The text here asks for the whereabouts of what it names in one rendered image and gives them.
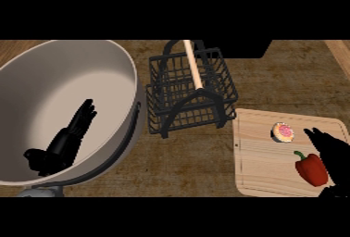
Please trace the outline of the large white pot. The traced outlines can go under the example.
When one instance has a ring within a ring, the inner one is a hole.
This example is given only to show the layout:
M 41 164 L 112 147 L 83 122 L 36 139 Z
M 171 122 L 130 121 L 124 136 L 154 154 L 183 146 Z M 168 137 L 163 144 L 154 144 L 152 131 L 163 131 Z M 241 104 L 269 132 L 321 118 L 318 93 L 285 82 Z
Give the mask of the large white pot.
M 98 111 L 72 166 L 41 177 L 24 153 L 47 148 L 90 99 Z M 0 68 L 0 185 L 75 185 L 127 157 L 145 123 L 145 89 L 133 58 L 109 40 L 41 43 Z

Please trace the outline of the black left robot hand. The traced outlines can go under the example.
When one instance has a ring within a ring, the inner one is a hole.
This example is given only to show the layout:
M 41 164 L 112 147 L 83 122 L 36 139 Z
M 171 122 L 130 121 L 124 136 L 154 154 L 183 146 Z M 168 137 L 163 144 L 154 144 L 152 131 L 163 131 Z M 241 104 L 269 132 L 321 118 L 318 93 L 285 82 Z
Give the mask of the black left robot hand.
M 28 160 L 28 167 L 39 172 L 41 177 L 56 174 L 72 166 L 83 137 L 96 115 L 93 100 L 86 99 L 67 127 L 59 130 L 52 139 L 47 149 L 30 148 L 25 151 L 24 157 Z

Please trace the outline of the pale wooden cutting board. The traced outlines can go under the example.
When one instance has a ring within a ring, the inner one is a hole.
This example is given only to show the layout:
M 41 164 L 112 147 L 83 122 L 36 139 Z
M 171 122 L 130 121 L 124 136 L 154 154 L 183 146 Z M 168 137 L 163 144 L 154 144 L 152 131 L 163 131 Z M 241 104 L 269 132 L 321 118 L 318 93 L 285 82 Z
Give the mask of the pale wooden cutting board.
M 278 143 L 272 137 L 272 127 L 284 122 L 294 130 L 291 143 Z M 318 150 L 304 134 L 304 129 L 318 128 L 335 138 L 350 143 L 344 123 L 335 118 L 312 117 L 270 111 L 236 109 L 232 121 L 235 184 L 244 195 L 260 197 L 318 197 L 328 183 L 313 187 L 295 169 L 300 151 L 306 156 Z

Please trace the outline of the pale wooden cabinet edge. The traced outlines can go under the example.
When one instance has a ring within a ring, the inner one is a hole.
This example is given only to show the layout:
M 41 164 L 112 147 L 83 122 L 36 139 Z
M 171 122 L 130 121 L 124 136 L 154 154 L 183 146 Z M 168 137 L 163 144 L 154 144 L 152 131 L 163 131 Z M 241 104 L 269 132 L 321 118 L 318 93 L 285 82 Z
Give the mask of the pale wooden cabinet edge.
M 350 80 L 350 40 L 325 40 L 324 42 Z

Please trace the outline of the black appliance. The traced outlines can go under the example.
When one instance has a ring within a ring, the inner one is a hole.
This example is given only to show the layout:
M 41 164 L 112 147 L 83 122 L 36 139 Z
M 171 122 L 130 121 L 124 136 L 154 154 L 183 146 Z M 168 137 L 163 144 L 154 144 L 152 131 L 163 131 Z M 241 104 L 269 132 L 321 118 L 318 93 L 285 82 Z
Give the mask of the black appliance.
M 204 45 L 208 48 L 220 48 L 223 58 L 262 58 L 270 43 L 270 39 L 230 39 L 204 41 Z

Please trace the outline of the red bell pepper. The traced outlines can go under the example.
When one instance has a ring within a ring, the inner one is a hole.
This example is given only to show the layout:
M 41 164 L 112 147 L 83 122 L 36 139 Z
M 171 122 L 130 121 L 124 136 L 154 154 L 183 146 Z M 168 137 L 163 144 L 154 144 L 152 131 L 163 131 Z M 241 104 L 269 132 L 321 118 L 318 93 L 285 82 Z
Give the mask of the red bell pepper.
M 300 157 L 295 162 L 295 169 L 304 181 L 315 187 L 325 185 L 328 173 L 319 156 L 316 154 L 304 156 L 300 151 L 295 151 L 294 154 Z

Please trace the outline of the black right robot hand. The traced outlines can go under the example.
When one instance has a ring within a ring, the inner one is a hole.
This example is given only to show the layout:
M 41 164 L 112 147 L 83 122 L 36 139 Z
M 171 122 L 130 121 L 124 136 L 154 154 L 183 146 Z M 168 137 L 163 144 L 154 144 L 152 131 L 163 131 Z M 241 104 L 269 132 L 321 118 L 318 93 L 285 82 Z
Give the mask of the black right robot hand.
M 304 133 L 321 153 L 322 163 L 334 182 L 334 186 L 322 189 L 321 197 L 350 198 L 350 144 L 318 128 L 304 129 Z

